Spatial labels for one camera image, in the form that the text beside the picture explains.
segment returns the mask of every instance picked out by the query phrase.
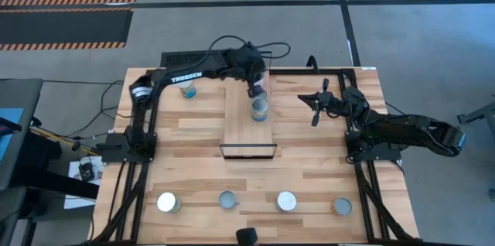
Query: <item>white circle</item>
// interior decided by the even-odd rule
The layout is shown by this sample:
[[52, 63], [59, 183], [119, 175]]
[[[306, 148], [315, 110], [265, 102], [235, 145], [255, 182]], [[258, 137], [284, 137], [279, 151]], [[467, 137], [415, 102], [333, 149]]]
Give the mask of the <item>white circle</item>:
[[169, 212], [176, 205], [176, 201], [176, 196], [174, 196], [172, 193], [167, 192], [160, 195], [158, 201], [156, 202], [156, 205], [161, 211]]
[[293, 193], [289, 191], [280, 192], [277, 197], [277, 203], [280, 208], [285, 211], [290, 211], [295, 208], [295, 204], [297, 203], [295, 200], [295, 196]]

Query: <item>concrete floor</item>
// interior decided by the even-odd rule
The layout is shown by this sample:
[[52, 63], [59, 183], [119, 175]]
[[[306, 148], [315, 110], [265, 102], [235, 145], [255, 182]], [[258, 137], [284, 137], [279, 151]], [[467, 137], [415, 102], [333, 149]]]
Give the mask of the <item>concrete floor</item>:
[[[179, 1], [215, 0], [138, 0]], [[378, 68], [386, 100], [402, 111], [457, 125], [457, 114], [493, 100], [495, 5], [352, 6], [350, 14], [362, 65]], [[223, 34], [258, 44], [289, 42], [293, 51], [274, 61], [277, 66], [302, 66], [309, 54], [320, 66], [351, 65], [338, 6], [139, 9], [124, 49], [0, 52], [0, 77], [119, 80], [128, 67], [158, 66], [163, 51], [201, 50]], [[36, 117], [55, 132], [71, 132], [98, 112], [103, 89], [47, 83]], [[120, 92], [120, 86], [113, 87], [105, 105], [117, 104]], [[99, 118], [84, 134], [111, 126], [110, 119]], [[423, 149], [404, 152], [408, 191], [421, 238], [489, 245], [495, 241], [495, 203], [487, 195], [488, 187], [495, 186], [495, 141], [484, 121], [463, 131], [466, 149], [456, 158]], [[53, 168], [63, 170], [75, 157], [66, 152]], [[61, 203], [50, 207], [34, 245], [86, 238], [91, 209], [61, 210]]]

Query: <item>wooden platform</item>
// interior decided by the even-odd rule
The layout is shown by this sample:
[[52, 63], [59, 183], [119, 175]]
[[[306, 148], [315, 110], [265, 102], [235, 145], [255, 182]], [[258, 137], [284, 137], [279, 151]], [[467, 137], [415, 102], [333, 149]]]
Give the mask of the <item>wooden platform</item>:
[[[129, 69], [124, 87], [144, 72]], [[356, 74], [357, 85], [371, 107], [385, 112], [377, 71], [357, 68]], [[329, 90], [339, 97], [336, 77], [326, 77]], [[242, 227], [256, 227], [260, 243], [365, 242], [354, 168], [345, 162], [345, 121], [322, 116], [318, 127], [311, 127], [312, 112], [296, 97], [319, 91], [323, 78], [271, 75], [272, 138], [278, 149], [273, 160], [263, 161], [221, 157], [218, 145], [224, 136], [225, 82], [195, 80], [193, 99], [183, 98], [177, 88], [166, 88], [159, 105], [155, 130], [159, 144], [148, 174], [138, 243], [235, 243], [235, 231]], [[118, 111], [130, 114], [130, 110], [124, 88]], [[115, 129], [121, 132], [127, 125], [128, 120], [118, 118]], [[111, 164], [104, 170], [94, 210], [95, 234], [107, 223], [119, 167]], [[376, 167], [384, 204], [409, 234], [418, 236], [402, 172], [386, 161], [376, 162]], [[223, 190], [236, 193], [238, 205], [233, 210], [223, 210], [217, 203]], [[275, 209], [275, 198], [283, 190], [297, 196], [294, 212], [281, 214]], [[156, 207], [158, 196], [165, 191], [183, 200], [177, 214], [164, 214]], [[352, 201], [350, 216], [330, 213], [329, 202], [337, 197]], [[133, 210], [128, 213], [124, 238], [130, 235]], [[379, 237], [373, 207], [371, 213]]]

